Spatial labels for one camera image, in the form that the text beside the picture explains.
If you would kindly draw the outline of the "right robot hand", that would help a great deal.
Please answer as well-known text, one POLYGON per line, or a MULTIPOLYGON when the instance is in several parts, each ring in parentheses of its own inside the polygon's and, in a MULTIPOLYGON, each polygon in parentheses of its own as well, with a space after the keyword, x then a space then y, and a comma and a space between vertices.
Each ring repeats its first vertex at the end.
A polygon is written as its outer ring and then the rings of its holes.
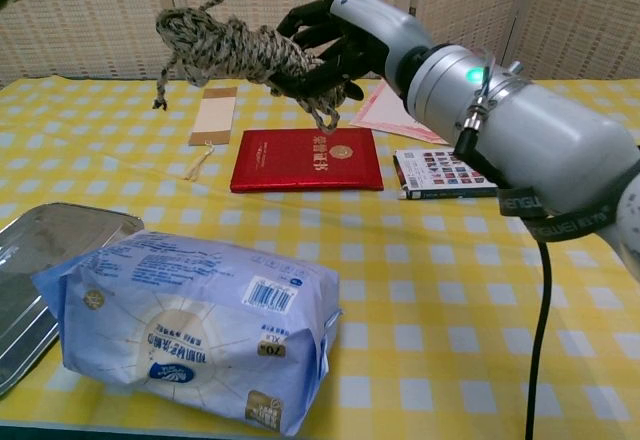
POLYGON ((343 86, 348 97, 360 100, 354 81, 374 73, 404 99, 434 48, 413 15, 381 0, 316 0, 290 10, 277 31, 303 50, 328 46, 310 71, 270 77, 282 93, 299 98, 343 86))

